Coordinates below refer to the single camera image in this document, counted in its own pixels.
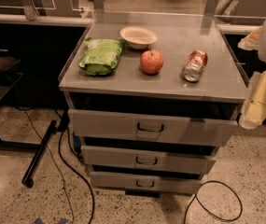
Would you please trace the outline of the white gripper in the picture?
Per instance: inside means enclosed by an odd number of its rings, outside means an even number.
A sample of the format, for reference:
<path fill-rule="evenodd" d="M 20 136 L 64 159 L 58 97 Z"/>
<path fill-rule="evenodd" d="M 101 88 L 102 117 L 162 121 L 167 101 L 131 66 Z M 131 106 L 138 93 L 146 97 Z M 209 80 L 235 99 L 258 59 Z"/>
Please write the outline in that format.
<path fill-rule="evenodd" d="M 243 50 L 258 50 L 259 58 L 266 62 L 266 21 L 262 28 L 251 32 L 238 43 Z M 252 130 L 266 120 L 266 71 L 254 72 L 250 78 L 247 96 L 241 109 L 239 125 Z"/>

